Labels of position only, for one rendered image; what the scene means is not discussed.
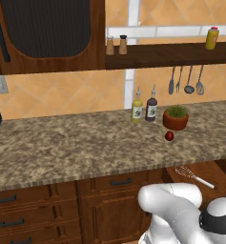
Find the brown drawer front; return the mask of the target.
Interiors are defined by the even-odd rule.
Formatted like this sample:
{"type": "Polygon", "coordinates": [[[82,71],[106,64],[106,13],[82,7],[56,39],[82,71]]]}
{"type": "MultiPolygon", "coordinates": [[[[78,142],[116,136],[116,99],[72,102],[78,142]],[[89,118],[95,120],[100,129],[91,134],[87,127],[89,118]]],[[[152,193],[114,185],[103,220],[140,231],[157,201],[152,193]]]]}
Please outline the brown drawer front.
{"type": "Polygon", "coordinates": [[[93,188],[97,192],[105,192],[112,191],[115,189],[123,189],[130,187],[141,187],[143,185],[152,184],[152,183],[161,183],[162,170],[150,170],[150,171],[142,171],[142,172],[134,172],[134,173],[123,173],[117,175],[107,175],[103,177],[97,177],[92,180],[93,188]],[[121,186],[111,186],[110,180],[113,181],[121,181],[126,180],[128,177],[132,178],[131,184],[125,184],[121,186]]]}
{"type": "Polygon", "coordinates": [[[31,237],[31,244],[82,244],[79,221],[66,221],[47,227],[0,233],[0,244],[31,237]]]}
{"type": "Polygon", "coordinates": [[[77,202],[67,200],[54,202],[45,206],[35,206],[26,210],[11,210],[0,213],[0,221],[12,222],[25,218],[23,225],[0,228],[2,230],[15,230],[17,228],[36,227],[44,223],[53,223],[58,220],[74,220],[78,218],[77,202]]]}
{"type": "Polygon", "coordinates": [[[75,185],[73,182],[3,191],[0,192],[0,199],[10,198],[13,194],[16,194],[16,200],[2,203],[0,204],[0,208],[76,198],[75,185]]]}

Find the open brown wooden drawer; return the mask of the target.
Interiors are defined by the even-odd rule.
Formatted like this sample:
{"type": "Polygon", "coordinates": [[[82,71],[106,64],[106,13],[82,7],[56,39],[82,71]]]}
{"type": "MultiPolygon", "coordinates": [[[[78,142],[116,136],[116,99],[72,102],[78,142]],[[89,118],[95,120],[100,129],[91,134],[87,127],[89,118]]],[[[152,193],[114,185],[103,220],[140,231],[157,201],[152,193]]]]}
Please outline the open brown wooden drawer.
{"type": "Polygon", "coordinates": [[[196,181],[195,179],[178,174],[174,167],[163,169],[163,182],[196,184],[202,193],[202,204],[200,207],[201,210],[206,208],[211,200],[221,196],[226,196],[226,174],[218,167],[215,161],[187,164],[186,167],[190,169],[196,176],[213,184],[215,188],[211,189],[208,186],[205,186],[204,184],[196,181]]]}

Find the yellow oil bottle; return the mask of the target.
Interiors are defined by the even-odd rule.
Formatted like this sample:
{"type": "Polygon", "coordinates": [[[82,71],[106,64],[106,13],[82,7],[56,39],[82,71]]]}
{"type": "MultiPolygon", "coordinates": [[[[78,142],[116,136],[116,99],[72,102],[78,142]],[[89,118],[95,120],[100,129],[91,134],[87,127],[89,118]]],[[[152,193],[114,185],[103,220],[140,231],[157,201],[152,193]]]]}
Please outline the yellow oil bottle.
{"type": "Polygon", "coordinates": [[[134,123],[140,122],[142,117],[143,102],[140,99],[140,87],[137,87],[135,100],[132,103],[132,118],[134,123]]]}

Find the dark vinegar bottle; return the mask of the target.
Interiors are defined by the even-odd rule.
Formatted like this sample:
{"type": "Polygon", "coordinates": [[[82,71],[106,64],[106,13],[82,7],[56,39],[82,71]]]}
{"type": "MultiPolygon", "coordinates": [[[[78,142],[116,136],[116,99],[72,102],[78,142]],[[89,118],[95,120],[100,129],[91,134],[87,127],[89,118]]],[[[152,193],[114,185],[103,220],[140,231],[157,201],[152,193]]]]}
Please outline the dark vinegar bottle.
{"type": "Polygon", "coordinates": [[[155,99],[155,87],[151,91],[151,98],[147,101],[145,120],[153,122],[156,115],[157,100],[155,99]]]}

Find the green plant in terracotta pot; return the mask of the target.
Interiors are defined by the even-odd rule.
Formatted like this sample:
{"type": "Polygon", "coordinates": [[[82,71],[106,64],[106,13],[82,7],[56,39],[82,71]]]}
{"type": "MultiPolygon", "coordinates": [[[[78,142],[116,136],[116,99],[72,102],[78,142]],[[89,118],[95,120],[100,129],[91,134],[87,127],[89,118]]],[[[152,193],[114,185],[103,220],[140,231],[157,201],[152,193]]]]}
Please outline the green plant in terracotta pot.
{"type": "Polygon", "coordinates": [[[189,120],[189,114],[181,106],[171,106],[163,113],[163,126],[173,131],[184,130],[189,120]]]}

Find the salt shaker silver cap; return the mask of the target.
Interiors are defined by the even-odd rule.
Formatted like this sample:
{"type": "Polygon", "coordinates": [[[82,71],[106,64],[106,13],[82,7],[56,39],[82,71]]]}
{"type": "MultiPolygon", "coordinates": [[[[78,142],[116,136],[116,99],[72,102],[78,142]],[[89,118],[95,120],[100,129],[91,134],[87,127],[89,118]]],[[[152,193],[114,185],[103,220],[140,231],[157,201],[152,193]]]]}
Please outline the salt shaker silver cap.
{"type": "Polygon", "coordinates": [[[108,37],[107,37],[106,54],[107,54],[107,55],[114,55],[114,49],[113,49],[113,37],[112,37],[112,36],[108,36],[108,37]]]}

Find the hanging grey fork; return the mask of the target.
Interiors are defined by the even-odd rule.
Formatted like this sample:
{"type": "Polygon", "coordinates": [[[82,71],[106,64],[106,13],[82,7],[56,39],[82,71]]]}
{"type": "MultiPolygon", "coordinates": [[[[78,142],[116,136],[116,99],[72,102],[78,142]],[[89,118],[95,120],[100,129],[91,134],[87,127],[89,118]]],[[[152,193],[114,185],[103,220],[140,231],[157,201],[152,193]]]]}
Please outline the hanging grey fork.
{"type": "Polygon", "coordinates": [[[183,66],[180,67],[178,82],[176,83],[176,86],[175,86],[176,93],[179,93],[179,90],[180,90],[180,81],[181,81],[182,72],[183,72],[183,66]]]}

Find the pepper shaker black cap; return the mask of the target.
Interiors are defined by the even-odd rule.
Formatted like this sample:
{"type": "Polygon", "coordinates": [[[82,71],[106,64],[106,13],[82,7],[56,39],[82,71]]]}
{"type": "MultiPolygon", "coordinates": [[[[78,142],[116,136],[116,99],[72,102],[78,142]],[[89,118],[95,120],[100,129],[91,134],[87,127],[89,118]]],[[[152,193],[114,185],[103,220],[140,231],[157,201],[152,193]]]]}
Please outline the pepper shaker black cap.
{"type": "Polygon", "coordinates": [[[127,35],[120,35],[119,54],[127,54],[127,35]]]}

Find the hanging grey ladle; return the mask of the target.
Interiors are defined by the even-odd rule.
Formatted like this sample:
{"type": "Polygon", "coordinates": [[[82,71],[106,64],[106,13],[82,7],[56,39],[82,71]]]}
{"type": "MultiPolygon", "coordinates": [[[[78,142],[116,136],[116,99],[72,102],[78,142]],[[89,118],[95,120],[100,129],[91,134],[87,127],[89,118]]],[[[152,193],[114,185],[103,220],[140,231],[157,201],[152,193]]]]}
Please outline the hanging grey ladle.
{"type": "MultiPolygon", "coordinates": [[[[193,70],[193,67],[190,67],[190,71],[189,71],[189,74],[191,75],[192,74],[192,70],[193,70]]],[[[195,91],[195,88],[193,86],[190,86],[189,84],[187,84],[185,87],[184,87],[184,91],[188,94],[192,94],[194,91],[195,91]]]]}

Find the brown cupboard door dark panel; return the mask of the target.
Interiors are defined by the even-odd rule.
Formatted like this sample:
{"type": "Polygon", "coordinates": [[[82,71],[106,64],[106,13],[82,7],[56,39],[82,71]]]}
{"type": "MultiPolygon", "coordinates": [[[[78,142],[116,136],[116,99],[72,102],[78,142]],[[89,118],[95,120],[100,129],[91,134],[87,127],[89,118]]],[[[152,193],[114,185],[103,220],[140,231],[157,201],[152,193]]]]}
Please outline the brown cupboard door dark panel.
{"type": "Polygon", "coordinates": [[[105,0],[0,0],[0,75],[105,68],[105,0]]]}

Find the hanging grey slotted spoon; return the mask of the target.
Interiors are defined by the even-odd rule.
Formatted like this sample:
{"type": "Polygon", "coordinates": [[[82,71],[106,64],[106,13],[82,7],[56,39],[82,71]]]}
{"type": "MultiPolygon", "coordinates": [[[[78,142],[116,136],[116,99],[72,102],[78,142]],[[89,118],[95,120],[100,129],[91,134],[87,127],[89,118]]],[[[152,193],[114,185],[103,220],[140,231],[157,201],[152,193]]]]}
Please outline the hanging grey slotted spoon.
{"type": "MultiPolygon", "coordinates": [[[[199,77],[198,77],[199,80],[201,79],[203,68],[204,68],[204,66],[201,66],[201,68],[200,68],[200,73],[199,73],[199,77]]],[[[203,95],[204,94],[204,87],[203,87],[202,83],[199,80],[195,84],[195,90],[196,90],[196,93],[198,95],[203,95]]]]}

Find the brown lower cupboard door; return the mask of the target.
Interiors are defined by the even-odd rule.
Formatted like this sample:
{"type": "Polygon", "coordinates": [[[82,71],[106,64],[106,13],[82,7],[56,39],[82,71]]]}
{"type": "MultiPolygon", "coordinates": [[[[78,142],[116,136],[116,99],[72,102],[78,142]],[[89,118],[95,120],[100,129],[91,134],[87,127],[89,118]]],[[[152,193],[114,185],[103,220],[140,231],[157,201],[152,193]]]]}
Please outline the brown lower cupboard door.
{"type": "Polygon", "coordinates": [[[80,197],[84,244],[122,244],[138,240],[151,217],[139,207],[137,189],[80,197]]]}

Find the yellow squeeze bottle red cap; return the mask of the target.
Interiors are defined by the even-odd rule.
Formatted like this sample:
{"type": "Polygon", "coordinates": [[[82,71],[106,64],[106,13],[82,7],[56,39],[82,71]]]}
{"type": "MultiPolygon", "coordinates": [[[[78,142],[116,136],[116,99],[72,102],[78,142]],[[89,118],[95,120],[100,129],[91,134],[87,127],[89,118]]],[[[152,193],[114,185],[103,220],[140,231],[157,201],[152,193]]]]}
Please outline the yellow squeeze bottle red cap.
{"type": "Polygon", "coordinates": [[[205,49],[206,50],[213,50],[216,47],[216,40],[219,35],[219,30],[217,27],[211,27],[208,30],[207,37],[206,37],[206,43],[205,43],[205,49]]]}

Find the dark wooden wall shelf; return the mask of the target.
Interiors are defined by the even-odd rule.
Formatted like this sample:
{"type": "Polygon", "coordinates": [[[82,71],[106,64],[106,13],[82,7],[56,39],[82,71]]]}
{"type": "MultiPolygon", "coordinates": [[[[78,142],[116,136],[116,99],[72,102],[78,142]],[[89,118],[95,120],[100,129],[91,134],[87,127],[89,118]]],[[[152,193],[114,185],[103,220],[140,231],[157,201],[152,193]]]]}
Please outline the dark wooden wall shelf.
{"type": "Polygon", "coordinates": [[[105,56],[107,70],[226,64],[226,42],[208,51],[204,43],[131,45],[126,54],[105,56]]]}

